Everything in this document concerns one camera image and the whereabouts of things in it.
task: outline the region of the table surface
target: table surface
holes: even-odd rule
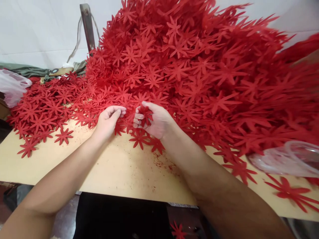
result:
[[[21,154],[17,154],[22,149],[19,145],[24,144],[24,141],[19,140],[19,136],[12,131],[0,144],[0,181],[35,185],[93,132],[86,126],[75,125],[73,120],[69,122],[68,128],[74,130],[73,138],[69,139],[68,145],[63,143],[59,146],[58,143],[54,143],[55,136],[48,138],[46,143],[36,145],[38,150],[33,151],[30,158],[21,158]],[[196,201],[169,156],[165,152],[163,155],[158,152],[158,155],[152,153],[151,146],[148,145],[144,146],[144,150],[139,147],[133,148],[134,142],[130,142],[130,138],[132,137],[126,133],[112,138],[80,191],[196,205]],[[207,153],[222,164],[222,157],[213,155],[216,149],[207,148]],[[257,184],[248,180],[249,187],[279,216],[319,221],[319,213],[314,210],[305,206],[308,213],[304,213],[290,200],[277,197],[276,190],[265,184],[265,181],[273,183],[265,173],[249,163],[248,169],[258,172],[257,175],[253,175]],[[311,186],[304,178],[287,175],[285,178],[289,180],[292,187],[311,189],[311,192],[304,195],[319,200],[318,187]]]

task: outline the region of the forearm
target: forearm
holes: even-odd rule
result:
[[[222,238],[291,238],[266,202],[209,157],[176,124],[161,141]]]
[[[57,213],[84,182],[102,143],[87,139],[33,187],[21,206],[39,213]]]

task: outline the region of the green fabric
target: green fabric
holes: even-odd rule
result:
[[[17,73],[26,78],[30,78],[33,76],[43,77],[45,75],[50,74],[49,69],[42,69],[30,65],[22,65],[22,64],[13,64],[13,63],[2,63],[0,62],[0,69],[8,69],[14,73]]]
[[[85,70],[86,70],[86,64],[87,62],[84,60],[84,61],[81,61],[80,63],[78,62],[74,62],[73,64],[73,72],[76,73],[77,75],[83,75],[85,74]]]
[[[45,77],[43,78],[43,82],[46,83],[46,82],[49,82],[53,79],[55,79],[57,76],[49,76],[49,75],[45,75]]]

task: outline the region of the hand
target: hand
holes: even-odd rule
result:
[[[164,134],[167,132],[169,127],[171,125],[175,124],[174,119],[172,116],[168,113],[167,110],[165,110],[163,107],[158,106],[156,104],[150,103],[150,102],[142,102],[142,105],[144,107],[148,107],[152,112],[152,118],[153,121],[151,122],[151,125],[144,125],[144,127],[140,126],[141,121],[144,118],[144,115],[139,114],[139,108],[136,108],[136,114],[134,117],[134,128],[143,128],[145,131],[154,137],[161,139]]]
[[[105,142],[109,139],[115,129],[117,120],[126,114],[126,108],[123,106],[109,106],[99,116],[91,138],[98,142]]]

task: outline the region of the floor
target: floor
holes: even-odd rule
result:
[[[3,193],[12,186],[12,184],[0,182],[0,229],[11,215],[11,211],[3,202]],[[74,195],[69,203],[57,214],[51,239],[73,238],[78,201],[79,195]],[[171,224],[176,221],[183,225],[183,231],[187,233],[186,239],[212,238],[209,226],[199,209],[167,205],[167,213]]]

